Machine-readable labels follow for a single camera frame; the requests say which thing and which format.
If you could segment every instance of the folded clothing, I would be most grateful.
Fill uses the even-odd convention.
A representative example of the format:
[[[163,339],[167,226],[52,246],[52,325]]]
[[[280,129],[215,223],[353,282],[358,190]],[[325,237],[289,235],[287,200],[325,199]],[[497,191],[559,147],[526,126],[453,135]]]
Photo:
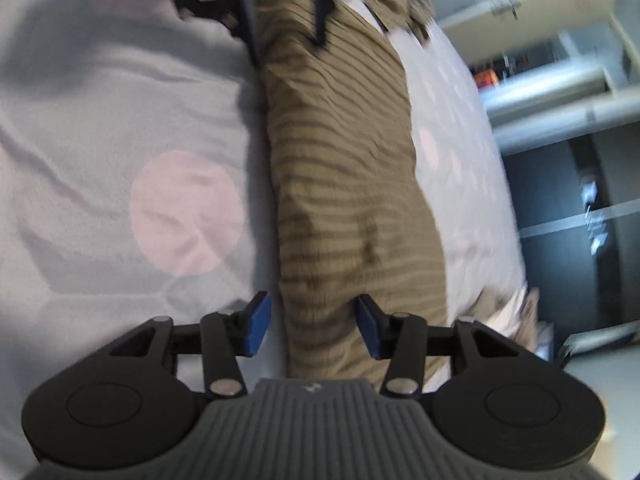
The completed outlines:
[[[313,0],[254,4],[289,373],[380,384],[386,363],[368,356],[352,298],[367,293],[386,312],[447,322],[444,257],[415,179],[404,68],[388,39],[342,2],[324,49],[310,40]]]

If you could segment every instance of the striped fabric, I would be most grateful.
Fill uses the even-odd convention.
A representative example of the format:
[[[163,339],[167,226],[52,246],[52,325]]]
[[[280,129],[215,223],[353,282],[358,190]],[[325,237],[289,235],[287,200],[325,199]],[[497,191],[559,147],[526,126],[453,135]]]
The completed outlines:
[[[318,50],[312,0],[254,1],[290,375],[380,384],[387,364],[367,354],[352,298],[366,292],[386,312],[447,322],[404,69],[386,37],[343,3]]]

